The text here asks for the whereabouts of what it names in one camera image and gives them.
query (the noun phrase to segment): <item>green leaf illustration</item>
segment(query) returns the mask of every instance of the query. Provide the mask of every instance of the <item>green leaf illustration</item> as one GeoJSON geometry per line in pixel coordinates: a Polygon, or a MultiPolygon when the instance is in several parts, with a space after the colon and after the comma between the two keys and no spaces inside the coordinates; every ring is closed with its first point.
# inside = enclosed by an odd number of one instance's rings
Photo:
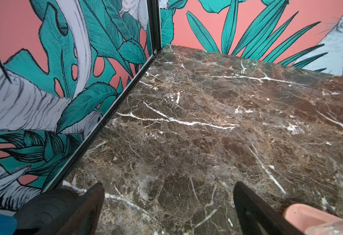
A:
{"type": "Polygon", "coordinates": [[[328,54],[328,52],[325,52],[325,53],[321,53],[321,54],[317,54],[315,56],[311,56],[310,58],[307,58],[307,59],[304,59],[298,63],[295,63],[292,65],[292,67],[295,67],[295,68],[303,68],[305,67],[306,65],[308,65],[309,63],[311,63],[312,61],[322,57],[323,55],[325,54],[328,54]]]}
{"type": "Polygon", "coordinates": [[[130,85],[130,83],[131,83],[131,78],[130,78],[130,77],[128,77],[128,79],[127,79],[127,85],[126,85],[126,87],[128,87],[128,85],[130,85]]]}
{"type": "Polygon", "coordinates": [[[66,135],[66,150],[64,151],[64,154],[69,154],[75,152],[75,150],[79,147],[81,144],[80,141],[75,139],[72,135],[66,135]]]}
{"type": "Polygon", "coordinates": [[[36,13],[37,17],[41,21],[45,20],[45,12],[47,8],[47,3],[50,3],[51,5],[53,5],[57,10],[57,18],[58,18],[60,30],[63,31],[64,34],[67,33],[68,31],[67,22],[55,0],[29,0],[29,1],[31,2],[33,11],[36,13]]]}
{"type": "Polygon", "coordinates": [[[161,47],[174,39],[173,9],[160,9],[161,47]]]}
{"type": "Polygon", "coordinates": [[[56,155],[64,153],[64,146],[61,138],[53,132],[45,131],[45,136],[44,158],[46,162],[49,162],[56,155]]]}
{"type": "Polygon", "coordinates": [[[271,4],[274,0],[262,0],[262,3],[266,6],[268,6],[269,4],[271,4]]]}
{"type": "Polygon", "coordinates": [[[319,23],[320,21],[310,24],[309,26],[304,27],[300,31],[288,37],[285,41],[283,41],[280,45],[278,45],[271,53],[269,53],[263,61],[273,63],[273,61],[277,57],[279,57],[286,49],[288,49],[300,36],[302,36],[305,32],[307,32],[308,30],[310,30],[312,27],[314,27],[315,25],[319,23]]]}
{"type": "Polygon", "coordinates": [[[108,16],[122,34],[123,38],[125,40],[132,38],[139,42],[141,29],[139,22],[128,12],[125,12],[122,17],[118,14],[122,7],[122,2],[120,0],[103,0],[103,4],[106,7],[108,16]]]}
{"type": "Polygon", "coordinates": [[[104,99],[116,94],[117,91],[111,85],[103,82],[96,82],[87,87],[63,110],[62,116],[57,122],[57,133],[79,122],[104,99]]]}
{"type": "Polygon", "coordinates": [[[219,13],[222,9],[228,7],[231,0],[199,0],[204,10],[211,13],[219,13]]]}
{"type": "MultiPolygon", "coordinates": [[[[96,49],[94,49],[94,47],[91,47],[91,51],[92,51],[92,64],[94,65],[97,59],[97,51],[96,49]]],[[[103,58],[103,59],[104,59],[104,69],[102,73],[98,77],[95,77],[93,74],[94,66],[92,66],[91,77],[89,78],[89,81],[87,82],[86,87],[89,87],[90,85],[96,82],[109,83],[112,77],[115,75],[115,70],[113,66],[111,65],[111,63],[109,62],[109,60],[106,58],[103,58]]]]}
{"type": "Polygon", "coordinates": [[[117,87],[117,96],[119,96],[121,93],[123,92],[123,84],[122,84],[122,79],[119,78],[119,84],[118,84],[118,87],[117,87]]]}
{"type": "Polygon", "coordinates": [[[168,8],[169,9],[174,9],[174,8],[181,9],[181,8],[185,7],[186,3],[187,3],[187,0],[170,0],[168,2],[168,8]]]}
{"type": "Polygon", "coordinates": [[[321,72],[321,71],[324,71],[324,70],[326,70],[327,68],[319,68],[319,69],[316,69],[316,70],[314,70],[314,71],[316,71],[316,72],[321,72]]]}
{"type": "Polygon", "coordinates": [[[61,153],[55,157],[53,157],[50,161],[46,162],[45,164],[32,168],[28,174],[32,174],[35,176],[47,176],[52,170],[58,165],[58,163],[63,158],[64,153],[61,153]]]}
{"type": "Polygon", "coordinates": [[[266,24],[272,20],[273,16],[277,14],[279,9],[283,7],[288,0],[275,0],[269,4],[251,23],[247,30],[242,35],[239,43],[235,47],[232,55],[238,54],[245,46],[247,46],[266,26],[266,24]]]}
{"type": "Polygon", "coordinates": [[[48,56],[49,72],[44,72],[29,51],[25,49],[9,58],[5,67],[55,96],[57,93],[55,92],[54,78],[57,78],[65,96],[71,97],[76,87],[71,73],[72,65],[77,64],[74,55],[74,40],[70,31],[64,35],[58,29],[56,15],[56,8],[48,4],[39,31],[41,44],[48,56]]]}
{"type": "Polygon", "coordinates": [[[266,51],[271,47],[271,45],[278,39],[278,37],[284,32],[286,27],[294,19],[297,13],[298,12],[296,12],[293,16],[291,16],[285,23],[283,23],[282,26],[280,26],[276,31],[274,31],[262,44],[257,45],[258,47],[255,49],[253,54],[248,56],[248,58],[259,60],[266,53],[266,51]]]}
{"type": "Polygon", "coordinates": [[[324,44],[320,44],[320,45],[316,45],[316,46],[313,46],[313,47],[310,47],[310,48],[307,48],[301,52],[298,52],[297,54],[294,54],[286,59],[284,59],[283,61],[281,61],[280,63],[278,64],[281,64],[281,65],[288,65],[290,64],[291,62],[297,60],[298,58],[304,56],[305,54],[308,54],[310,52],[312,52],[313,50],[319,48],[319,47],[322,47],[324,46],[324,44]]]}
{"type": "Polygon", "coordinates": [[[45,174],[44,172],[49,172],[49,173],[46,174],[47,178],[45,179],[45,182],[44,182],[44,184],[42,186],[42,189],[45,189],[47,187],[47,185],[54,179],[54,177],[60,172],[62,167],[64,167],[66,162],[70,159],[72,154],[73,154],[73,152],[70,152],[69,154],[64,156],[60,161],[57,161],[56,164],[52,163],[52,164],[49,164],[49,165],[45,165],[45,166],[43,166],[43,168],[40,167],[36,171],[36,173],[42,173],[42,174],[45,174]]]}
{"type": "Polygon", "coordinates": [[[191,29],[193,30],[196,38],[202,44],[202,46],[210,52],[220,53],[218,47],[213,40],[212,36],[208,30],[203,26],[203,24],[191,13],[187,12],[188,23],[190,24],[191,29]]]}
{"type": "Polygon", "coordinates": [[[153,55],[153,52],[152,52],[152,41],[151,41],[151,38],[150,38],[149,22],[148,22],[148,27],[147,27],[147,49],[148,49],[149,56],[153,55]]]}
{"type": "Polygon", "coordinates": [[[105,6],[101,0],[80,0],[81,9],[84,14],[88,28],[89,41],[97,50],[98,56],[116,59],[129,74],[130,65],[123,60],[115,45],[118,34],[110,35],[107,31],[105,6]]]}
{"type": "Polygon", "coordinates": [[[26,130],[24,131],[24,143],[26,147],[39,146],[44,145],[44,140],[39,134],[26,130]]]}
{"type": "Polygon", "coordinates": [[[221,51],[223,54],[229,54],[231,44],[233,43],[235,29],[237,27],[238,3],[239,0],[231,0],[229,11],[226,15],[221,36],[221,51]]]}
{"type": "Polygon", "coordinates": [[[121,47],[118,49],[118,52],[123,59],[130,63],[141,64],[147,61],[146,54],[144,53],[140,43],[132,38],[124,41],[121,47]]]}
{"type": "Polygon", "coordinates": [[[4,139],[5,141],[12,143],[16,148],[24,148],[24,135],[19,133],[9,133],[0,135],[1,139],[4,139]]]}
{"type": "Polygon", "coordinates": [[[44,160],[44,146],[26,148],[2,148],[3,152],[10,154],[19,162],[36,163],[44,160]]]}
{"type": "MultiPolygon", "coordinates": [[[[249,44],[244,49],[244,52],[243,52],[241,57],[250,58],[250,59],[255,59],[255,58],[258,57],[258,54],[255,54],[255,51],[256,50],[259,51],[259,49],[258,49],[259,47],[262,47],[262,46],[266,45],[264,42],[267,41],[267,39],[269,38],[270,34],[272,33],[272,31],[276,27],[278,21],[280,20],[280,17],[282,15],[282,13],[285,10],[286,5],[287,5],[287,2],[284,2],[281,5],[281,7],[277,9],[276,13],[272,16],[272,18],[268,22],[266,22],[266,24],[260,30],[258,35],[256,35],[255,38],[253,40],[251,40],[251,42],[249,42],[249,44]]],[[[273,39],[276,40],[277,37],[279,35],[281,35],[282,32],[278,32],[278,35],[277,36],[276,35],[273,36],[273,39]]]]}

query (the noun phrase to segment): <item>black object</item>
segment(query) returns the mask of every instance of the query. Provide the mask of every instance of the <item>black object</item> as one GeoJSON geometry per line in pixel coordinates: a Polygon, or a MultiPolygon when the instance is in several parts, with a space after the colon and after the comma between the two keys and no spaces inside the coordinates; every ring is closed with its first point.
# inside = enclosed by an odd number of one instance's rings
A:
{"type": "Polygon", "coordinates": [[[152,51],[155,54],[160,53],[161,50],[161,20],[160,20],[160,8],[158,0],[147,0],[148,16],[149,16],[149,29],[150,39],[152,42],[152,51]]]}
{"type": "Polygon", "coordinates": [[[84,195],[64,189],[42,193],[22,206],[14,215],[14,235],[93,235],[97,228],[104,189],[95,184],[84,195]]]}
{"type": "Polygon", "coordinates": [[[149,16],[149,26],[150,26],[150,35],[152,43],[153,55],[150,55],[148,62],[141,68],[140,72],[132,79],[132,82],[128,87],[123,91],[121,96],[114,102],[113,107],[103,116],[102,120],[97,124],[97,126],[92,130],[91,134],[83,141],[82,145],[72,158],[66,163],[66,165],[61,169],[60,173],[55,177],[55,179],[47,186],[45,191],[57,188],[61,186],[63,180],[68,176],[70,171],[77,165],[80,158],[83,157],[84,153],[91,146],[93,141],[102,131],[103,127],[108,123],[114,113],[117,111],[118,107],[122,102],[127,98],[128,94],[136,86],[138,81],[146,73],[157,54],[161,51],[161,29],[160,29],[160,11],[158,0],[147,0],[148,4],[148,16],[149,16]]]}
{"type": "Polygon", "coordinates": [[[236,183],[233,199],[244,235],[304,235],[243,182],[236,183]]]}

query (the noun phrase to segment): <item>brown marble surface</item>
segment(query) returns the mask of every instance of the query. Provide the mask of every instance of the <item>brown marble surface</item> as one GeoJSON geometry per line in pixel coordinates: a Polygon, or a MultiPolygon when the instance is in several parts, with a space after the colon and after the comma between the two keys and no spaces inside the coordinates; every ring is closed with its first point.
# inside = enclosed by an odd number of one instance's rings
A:
{"type": "Polygon", "coordinates": [[[97,234],[241,234],[236,181],[343,218],[343,77],[168,45],[66,181],[97,234]]]}

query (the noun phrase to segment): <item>tropical mural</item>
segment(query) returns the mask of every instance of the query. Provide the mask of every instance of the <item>tropical mural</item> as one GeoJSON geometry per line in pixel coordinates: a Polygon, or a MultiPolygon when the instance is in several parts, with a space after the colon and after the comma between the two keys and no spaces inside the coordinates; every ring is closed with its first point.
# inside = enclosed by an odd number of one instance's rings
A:
{"type": "Polygon", "coordinates": [[[16,211],[72,157],[146,63],[151,43],[146,0],[0,0],[6,11],[16,17],[0,17],[0,209],[16,211]],[[7,24],[23,17],[33,20],[9,33],[7,24]],[[23,37],[34,22],[38,32],[23,37]],[[35,40],[1,54],[28,37],[35,40]],[[27,49],[32,43],[41,53],[27,49]]]}
{"type": "Polygon", "coordinates": [[[160,14],[163,45],[343,75],[343,1],[160,0],[160,14]]]}

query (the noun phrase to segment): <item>black metal frame edge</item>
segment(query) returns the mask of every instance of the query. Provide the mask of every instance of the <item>black metal frame edge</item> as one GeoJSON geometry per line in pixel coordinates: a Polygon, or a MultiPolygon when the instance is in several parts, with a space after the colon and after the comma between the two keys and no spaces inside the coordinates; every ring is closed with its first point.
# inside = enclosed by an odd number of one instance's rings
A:
{"type": "Polygon", "coordinates": [[[233,199],[244,235],[263,235],[257,222],[268,234],[304,235],[243,182],[236,183],[233,199]]]}
{"type": "Polygon", "coordinates": [[[148,16],[149,16],[149,29],[152,42],[153,54],[155,50],[157,54],[161,50],[161,22],[160,22],[160,8],[158,0],[147,0],[148,16]]]}
{"type": "Polygon", "coordinates": [[[63,180],[68,176],[70,171],[74,167],[76,167],[81,157],[83,157],[84,153],[88,150],[88,148],[91,146],[93,141],[102,131],[103,127],[108,123],[108,121],[116,112],[120,104],[122,104],[122,102],[127,98],[129,92],[132,91],[132,89],[136,86],[136,84],[143,77],[143,75],[148,70],[148,68],[150,67],[150,65],[156,58],[156,56],[160,53],[161,31],[160,31],[160,11],[159,11],[158,0],[147,0],[147,4],[148,4],[149,30],[150,30],[150,35],[151,35],[153,56],[151,56],[148,63],[146,63],[143,66],[143,68],[141,68],[137,76],[133,78],[130,85],[123,91],[122,95],[114,103],[113,107],[105,114],[105,116],[102,118],[99,124],[91,132],[91,134],[88,135],[87,139],[85,139],[82,146],[78,148],[78,150],[70,159],[70,161],[67,162],[64,168],[61,170],[61,172],[56,176],[55,180],[53,180],[52,183],[48,186],[47,190],[51,190],[53,188],[56,188],[57,186],[62,185],[63,180]]]}
{"type": "Polygon", "coordinates": [[[117,111],[118,107],[122,102],[127,98],[128,94],[132,89],[136,86],[136,84],[139,82],[139,80],[143,77],[145,72],[150,67],[151,63],[154,61],[155,56],[152,56],[148,63],[144,65],[144,67],[141,69],[141,71],[138,73],[138,75],[133,78],[133,81],[130,83],[130,85],[123,91],[122,95],[118,98],[118,100],[115,102],[111,110],[102,118],[102,120],[99,122],[99,124],[96,126],[96,128],[91,132],[90,135],[88,135],[87,139],[83,142],[82,146],[77,150],[77,152],[74,154],[74,157],[67,162],[67,165],[62,169],[62,171],[57,175],[57,178],[50,184],[47,190],[51,190],[53,188],[56,188],[58,185],[62,185],[62,182],[65,178],[67,178],[70,171],[76,167],[77,163],[83,157],[85,152],[88,150],[88,148],[91,146],[93,141],[97,138],[97,136],[102,131],[103,127],[108,123],[110,118],[114,115],[114,113],[117,111]]]}

